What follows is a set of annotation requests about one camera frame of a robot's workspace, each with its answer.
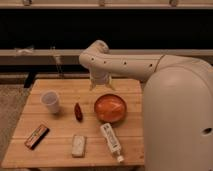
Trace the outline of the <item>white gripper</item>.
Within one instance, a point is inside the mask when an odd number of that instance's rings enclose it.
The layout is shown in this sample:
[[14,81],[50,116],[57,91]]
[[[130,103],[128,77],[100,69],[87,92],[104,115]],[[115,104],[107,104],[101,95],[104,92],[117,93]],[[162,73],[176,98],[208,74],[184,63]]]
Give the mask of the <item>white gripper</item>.
[[110,75],[107,72],[93,69],[90,71],[90,80],[91,80],[89,88],[90,91],[92,91],[96,87],[96,85],[104,85],[104,84],[106,84],[107,88],[114,90],[112,84],[109,83]]

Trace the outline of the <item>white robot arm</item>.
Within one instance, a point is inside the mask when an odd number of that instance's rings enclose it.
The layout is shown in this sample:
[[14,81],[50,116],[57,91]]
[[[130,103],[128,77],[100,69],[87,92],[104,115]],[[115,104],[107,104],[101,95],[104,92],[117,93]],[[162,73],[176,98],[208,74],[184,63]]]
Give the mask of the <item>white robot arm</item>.
[[145,83],[145,171],[213,171],[213,66],[168,54],[111,55],[101,40],[79,56],[93,87],[112,73]]

